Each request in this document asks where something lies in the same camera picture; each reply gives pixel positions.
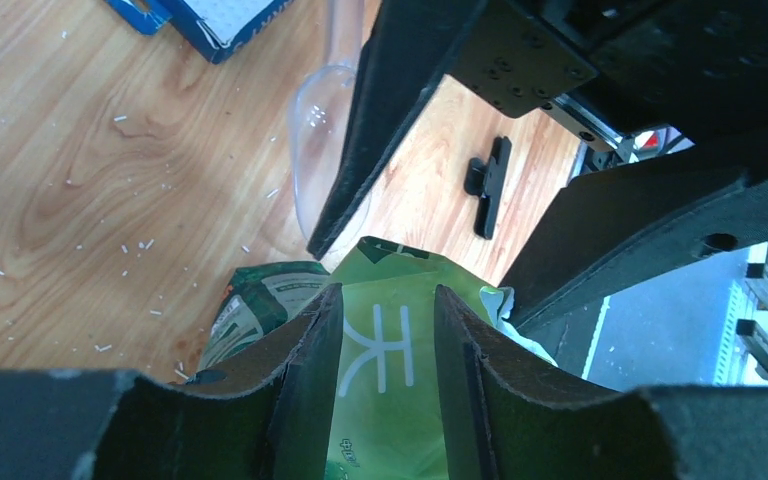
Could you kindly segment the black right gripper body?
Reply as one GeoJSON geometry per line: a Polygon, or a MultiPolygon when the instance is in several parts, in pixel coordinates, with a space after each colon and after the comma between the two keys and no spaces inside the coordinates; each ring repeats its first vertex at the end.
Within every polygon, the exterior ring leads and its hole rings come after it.
{"type": "Polygon", "coordinates": [[[450,1],[451,75],[510,118],[570,102],[619,134],[768,129],[768,1],[450,1]]]}

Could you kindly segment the black bag clip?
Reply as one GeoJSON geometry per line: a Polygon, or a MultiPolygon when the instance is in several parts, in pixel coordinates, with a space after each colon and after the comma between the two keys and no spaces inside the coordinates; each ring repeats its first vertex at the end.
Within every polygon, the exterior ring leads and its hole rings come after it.
{"type": "Polygon", "coordinates": [[[495,232],[511,150],[508,137],[496,137],[488,158],[473,157],[467,166],[464,191],[478,198],[474,232],[486,240],[495,232]]]}

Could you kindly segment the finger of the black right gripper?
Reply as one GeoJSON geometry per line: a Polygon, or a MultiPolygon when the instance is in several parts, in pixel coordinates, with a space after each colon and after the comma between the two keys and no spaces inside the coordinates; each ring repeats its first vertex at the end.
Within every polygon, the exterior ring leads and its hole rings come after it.
{"type": "Polygon", "coordinates": [[[359,59],[336,179],[307,250],[335,244],[484,12],[484,1],[383,1],[359,59]]]}
{"type": "Polygon", "coordinates": [[[525,331],[663,273],[768,241],[768,128],[574,178],[502,279],[525,331]]]}

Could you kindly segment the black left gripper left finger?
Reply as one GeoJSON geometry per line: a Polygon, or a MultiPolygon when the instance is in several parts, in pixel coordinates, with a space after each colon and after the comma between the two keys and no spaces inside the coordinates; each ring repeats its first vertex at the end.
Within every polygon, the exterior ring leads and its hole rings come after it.
{"type": "Polygon", "coordinates": [[[321,479],[340,285],[183,385],[136,370],[0,370],[0,479],[321,479]]]}

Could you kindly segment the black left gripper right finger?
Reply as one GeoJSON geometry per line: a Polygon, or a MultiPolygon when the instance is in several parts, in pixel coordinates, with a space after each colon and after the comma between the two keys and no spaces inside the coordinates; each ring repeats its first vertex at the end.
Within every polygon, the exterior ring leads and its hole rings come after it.
{"type": "Polygon", "coordinates": [[[768,479],[768,388],[571,375],[439,286],[435,355],[453,479],[768,479]]]}

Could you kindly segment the green cat litter bag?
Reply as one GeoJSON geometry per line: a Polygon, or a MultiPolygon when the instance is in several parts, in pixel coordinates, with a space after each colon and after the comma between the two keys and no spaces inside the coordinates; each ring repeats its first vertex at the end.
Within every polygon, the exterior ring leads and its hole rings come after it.
{"type": "Polygon", "coordinates": [[[491,286],[444,256],[366,237],[333,271],[315,261],[235,270],[200,368],[253,345],[331,283],[342,287],[344,313],[328,479],[448,477],[434,353],[439,285],[522,348],[546,356],[510,323],[511,288],[491,286]]]}

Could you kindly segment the clear plastic scoop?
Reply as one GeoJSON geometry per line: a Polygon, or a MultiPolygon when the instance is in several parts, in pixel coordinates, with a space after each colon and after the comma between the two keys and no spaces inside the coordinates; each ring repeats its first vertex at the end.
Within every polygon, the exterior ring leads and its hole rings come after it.
{"type": "Polygon", "coordinates": [[[328,1],[325,55],[288,110],[294,203],[300,231],[312,239],[334,186],[363,41],[365,3],[328,1]]]}

